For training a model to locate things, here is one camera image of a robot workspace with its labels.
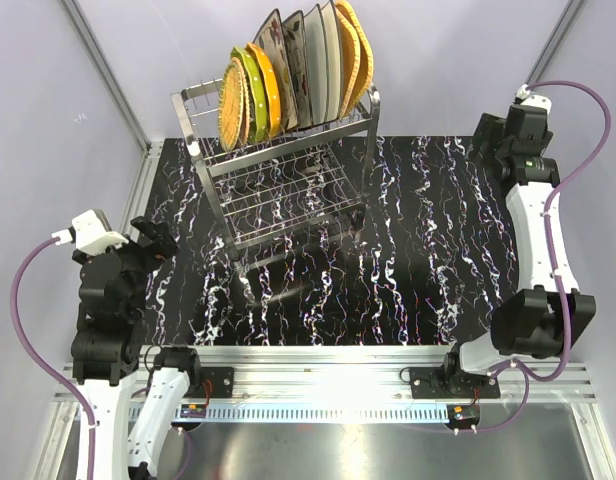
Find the green polka dot plate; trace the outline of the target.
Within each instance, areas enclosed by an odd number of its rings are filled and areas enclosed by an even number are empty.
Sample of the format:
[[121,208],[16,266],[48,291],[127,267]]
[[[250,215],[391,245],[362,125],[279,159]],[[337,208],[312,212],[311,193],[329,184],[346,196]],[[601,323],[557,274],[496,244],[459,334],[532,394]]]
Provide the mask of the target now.
[[231,55],[241,62],[247,79],[250,107],[248,142],[258,143],[265,139],[269,123],[266,94],[260,69],[254,56],[243,47],[234,47]]

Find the woven orange rattan plate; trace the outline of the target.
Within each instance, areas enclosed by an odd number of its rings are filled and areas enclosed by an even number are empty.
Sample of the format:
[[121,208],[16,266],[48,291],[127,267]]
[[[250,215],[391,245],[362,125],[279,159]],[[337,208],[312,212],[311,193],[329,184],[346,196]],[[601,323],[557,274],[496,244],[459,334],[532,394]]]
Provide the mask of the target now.
[[240,128],[239,142],[242,147],[245,147],[249,143],[253,118],[250,84],[244,64],[241,64],[241,77],[243,85],[244,108],[242,114],[242,125]]

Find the woven bamboo plate green rim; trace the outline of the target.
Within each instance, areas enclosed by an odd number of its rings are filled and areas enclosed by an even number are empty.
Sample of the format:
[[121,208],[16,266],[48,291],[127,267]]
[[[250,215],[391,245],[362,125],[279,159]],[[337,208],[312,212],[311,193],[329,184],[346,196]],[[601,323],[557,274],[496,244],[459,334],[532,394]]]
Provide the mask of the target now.
[[219,140],[226,152],[241,146],[239,136],[243,108],[241,62],[232,57],[223,75],[218,107]]

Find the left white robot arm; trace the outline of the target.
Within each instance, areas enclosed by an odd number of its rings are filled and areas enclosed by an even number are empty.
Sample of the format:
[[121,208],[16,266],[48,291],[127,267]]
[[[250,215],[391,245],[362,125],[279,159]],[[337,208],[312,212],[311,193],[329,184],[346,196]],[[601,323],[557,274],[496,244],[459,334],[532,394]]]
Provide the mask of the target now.
[[81,266],[72,375],[86,401],[79,437],[80,479],[156,478],[176,408],[204,384],[194,349],[163,347],[149,374],[139,416],[129,419],[149,278],[178,252],[165,224],[143,217],[131,224],[142,235],[137,241],[113,230],[97,209],[72,221],[73,258]]

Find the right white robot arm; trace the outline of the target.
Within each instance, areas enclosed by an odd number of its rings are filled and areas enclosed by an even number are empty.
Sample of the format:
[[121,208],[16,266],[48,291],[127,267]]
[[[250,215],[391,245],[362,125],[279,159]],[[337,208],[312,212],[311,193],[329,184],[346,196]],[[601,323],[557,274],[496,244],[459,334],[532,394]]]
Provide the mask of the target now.
[[556,358],[561,374],[572,346],[596,313],[580,291],[567,259],[559,215],[562,181],[543,153],[552,139],[551,101],[533,95],[515,101],[506,117],[485,113],[466,158],[481,162],[498,181],[512,220],[519,277],[516,293],[494,310],[490,330],[453,347],[434,379],[453,397],[494,384],[496,374],[523,360]]

